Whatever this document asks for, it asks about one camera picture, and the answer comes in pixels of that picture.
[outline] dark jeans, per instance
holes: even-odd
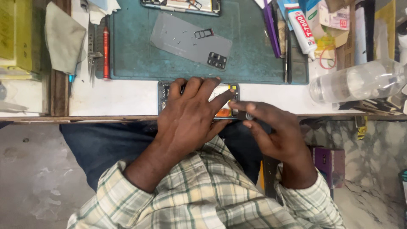
[[[266,132],[271,128],[261,123]],[[101,174],[118,160],[135,160],[153,141],[156,121],[121,123],[61,124],[66,143],[86,174],[89,186],[96,190]],[[256,184],[263,155],[247,127],[233,122],[219,133],[226,146]]]

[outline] gray cloth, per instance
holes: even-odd
[[[45,16],[45,33],[52,68],[75,74],[86,28],[50,2]]]

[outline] smartphone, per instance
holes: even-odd
[[[140,0],[144,7],[172,12],[221,15],[221,0]]]
[[[170,90],[170,85],[173,81],[171,80],[160,80],[158,82],[158,114],[162,112],[165,108],[168,100],[168,92]],[[238,84],[230,84],[230,83],[221,83],[219,84],[210,95],[208,101],[211,101],[216,96],[222,94],[223,92],[234,89],[233,96],[229,101],[239,101],[240,94],[239,94],[239,85]],[[181,87],[180,93],[184,93],[185,86]],[[228,103],[226,103],[215,115],[214,119],[237,119],[237,110],[232,110],[229,108]]]

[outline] red label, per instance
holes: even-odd
[[[305,20],[305,17],[303,15],[298,15],[298,16],[295,16],[295,19],[297,19],[298,23],[301,25],[305,38],[312,37],[311,30],[308,26],[308,23]]]
[[[341,28],[346,28],[346,20],[341,20],[340,26]]]

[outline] gray phone back cover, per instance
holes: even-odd
[[[195,32],[205,29],[209,28],[199,28],[167,13],[160,13],[150,37],[150,44],[169,53],[215,68],[207,63],[209,53],[214,52],[229,57],[232,41],[216,35],[216,31],[214,31],[214,36],[196,39]]]

